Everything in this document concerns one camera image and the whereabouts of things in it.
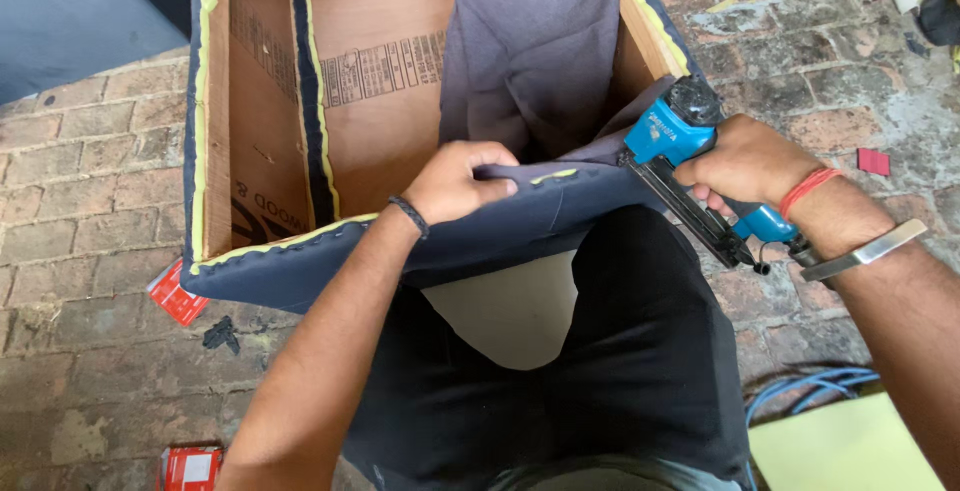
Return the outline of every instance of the person's lap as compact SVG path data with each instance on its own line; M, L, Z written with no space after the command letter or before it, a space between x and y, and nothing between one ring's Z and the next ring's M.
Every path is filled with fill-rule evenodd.
M379 488L484 488L498 472L597 453L739 480L748 455L730 321L695 252L653 210L607 214L573 261L556 360L499 367L415 289L393 300L343 454Z

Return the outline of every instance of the red box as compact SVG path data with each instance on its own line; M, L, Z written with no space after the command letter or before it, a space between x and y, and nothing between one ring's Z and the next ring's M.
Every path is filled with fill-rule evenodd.
M164 449L156 491L213 491L223 456L219 446Z

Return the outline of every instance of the silver bracelet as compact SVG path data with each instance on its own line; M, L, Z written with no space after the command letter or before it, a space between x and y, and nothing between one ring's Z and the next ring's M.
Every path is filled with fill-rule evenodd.
M881 237L870 241L870 243L859 249L850 251L842 256L837 256L833 260L810 266L799 274L802 275L803 280L807 282L835 276L853 266L870 264L874 260L877 260L926 231L927 225L924 225L923 221L911 219L883 234Z

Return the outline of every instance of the right hand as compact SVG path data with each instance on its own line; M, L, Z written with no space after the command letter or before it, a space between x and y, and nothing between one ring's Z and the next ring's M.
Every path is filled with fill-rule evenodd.
M474 179L474 168L484 164L519 165L498 142L449 142L426 163L402 197L433 226L517 193L517 184L510 179Z
M693 185L694 196L714 209L724 207L719 195L776 208L790 189L822 167L770 126L737 114L717 127L713 149L681 163L674 178Z

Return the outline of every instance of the left hand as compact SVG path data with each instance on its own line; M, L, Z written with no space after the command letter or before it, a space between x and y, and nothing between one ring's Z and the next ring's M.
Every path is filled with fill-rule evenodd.
M436 225L517 193L510 179L474 179L474 168L484 164L519 165L498 142L450 142L439 148L402 196L427 225Z

